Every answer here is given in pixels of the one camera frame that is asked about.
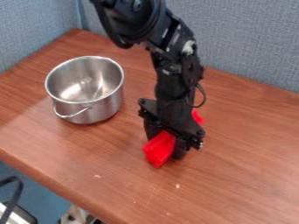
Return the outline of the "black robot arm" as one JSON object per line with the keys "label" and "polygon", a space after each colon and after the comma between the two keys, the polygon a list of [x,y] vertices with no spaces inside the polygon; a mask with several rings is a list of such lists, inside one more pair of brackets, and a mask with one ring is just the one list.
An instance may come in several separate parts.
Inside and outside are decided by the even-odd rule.
{"label": "black robot arm", "polygon": [[154,98],[138,100],[146,138],[166,131],[173,135],[172,157],[198,149],[205,135],[192,118],[202,90],[202,66],[193,32],[165,6],[165,0],[89,0],[113,44],[128,49],[140,45],[150,54],[156,72]]}

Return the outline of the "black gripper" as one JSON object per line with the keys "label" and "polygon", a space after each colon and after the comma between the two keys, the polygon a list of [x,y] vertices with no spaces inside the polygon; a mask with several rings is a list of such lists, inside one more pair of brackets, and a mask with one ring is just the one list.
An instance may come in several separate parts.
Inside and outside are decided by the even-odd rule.
{"label": "black gripper", "polygon": [[196,150],[201,148],[205,131],[192,117],[192,108],[185,100],[140,98],[137,104],[146,139],[150,140],[162,130],[176,137],[173,159],[182,159],[190,147]]}

